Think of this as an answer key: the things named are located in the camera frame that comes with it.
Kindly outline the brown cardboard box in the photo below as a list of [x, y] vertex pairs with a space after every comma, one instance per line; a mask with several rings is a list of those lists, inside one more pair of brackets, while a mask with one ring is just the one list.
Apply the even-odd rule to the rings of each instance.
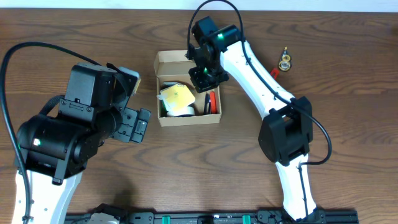
[[[195, 62], [185, 57], [184, 50], [160, 51], [154, 61], [154, 70], [157, 78], [157, 94], [165, 88], [164, 82], [178, 82], [186, 85], [195, 97], [195, 102], [189, 106], [195, 109], [195, 116], [167, 117], [167, 113], [161, 113], [161, 101], [157, 100], [157, 117], [162, 127], [184, 126], [194, 124], [219, 123], [222, 115], [220, 89], [215, 88], [203, 93], [197, 93], [193, 86], [188, 71], [195, 67]], [[217, 114], [204, 115], [205, 95], [211, 91], [216, 95]]]

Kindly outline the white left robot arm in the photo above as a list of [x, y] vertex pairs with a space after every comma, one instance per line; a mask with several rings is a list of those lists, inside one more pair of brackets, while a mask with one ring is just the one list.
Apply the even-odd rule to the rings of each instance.
[[150, 111], [127, 107], [140, 75], [124, 67], [79, 63], [66, 93], [48, 101], [17, 132], [26, 172], [16, 174], [12, 221], [63, 223], [88, 160], [107, 139], [142, 142]]

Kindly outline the white tape roll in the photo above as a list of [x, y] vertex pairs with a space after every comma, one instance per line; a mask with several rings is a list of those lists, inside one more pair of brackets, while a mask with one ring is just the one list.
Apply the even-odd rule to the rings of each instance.
[[186, 106], [179, 110], [170, 110], [167, 112], [167, 117], [186, 117], [186, 116], [195, 116], [195, 109], [191, 106]]

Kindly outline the red utility knife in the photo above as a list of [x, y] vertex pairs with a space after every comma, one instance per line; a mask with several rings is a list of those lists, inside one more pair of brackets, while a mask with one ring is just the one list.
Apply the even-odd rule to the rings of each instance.
[[279, 70], [278, 70], [277, 68], [273, 68], [273, 69], [271, 70], [270, 75], [273, 77], [273, 79], [276, 80], [277, 77], [279, 76]]

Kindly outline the green tape roll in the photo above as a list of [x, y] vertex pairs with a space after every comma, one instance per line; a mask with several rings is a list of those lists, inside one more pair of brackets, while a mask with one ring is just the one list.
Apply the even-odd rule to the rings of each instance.
[[161, 109], [160, 109], [160, 111], [161, 111], [161, 113], [166, 113], [167, 112], [166, 107], [165, 107], [165, 102], [163, 100], [161, 101]]

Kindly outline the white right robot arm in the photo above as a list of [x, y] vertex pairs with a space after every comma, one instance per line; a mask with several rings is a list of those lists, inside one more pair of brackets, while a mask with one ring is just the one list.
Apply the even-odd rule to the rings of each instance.
[[190, 31], [199, 44], [190, 45], [187, 52], [188, 59], [196, 64], [188, 72], [196, 91], [212, 90], [230, 77], [239, 83], [262, 119], [258, 141], [277, 167], [285, 212], [294, 222], [309, 220], [317, 209], [304, 166], [313, 139], [312, 121], [288, 104], [296, 103], [311, 113], [311, 103], [306, 97], [296, 99], [275, 81], [235, 25], [219, 29], [210, 17], [205, 17]]

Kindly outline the red stapler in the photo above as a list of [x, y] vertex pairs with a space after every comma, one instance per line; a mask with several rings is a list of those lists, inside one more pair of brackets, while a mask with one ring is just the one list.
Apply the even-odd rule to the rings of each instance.
[[217, 114], [216, 95], [215, 92], [213, 91], [205, 95], [205, 105], [204, 105], [203, 114], [204, 115]]

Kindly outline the white yellow sticky note pad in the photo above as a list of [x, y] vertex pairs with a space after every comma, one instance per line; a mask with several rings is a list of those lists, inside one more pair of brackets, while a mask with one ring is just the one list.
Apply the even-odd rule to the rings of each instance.
[[195, 102], [190, 89], [178, 82], [164, 82], [165, 88], [160, 90], [157, 98], [163, 102], [167, 111], [178, 111]]

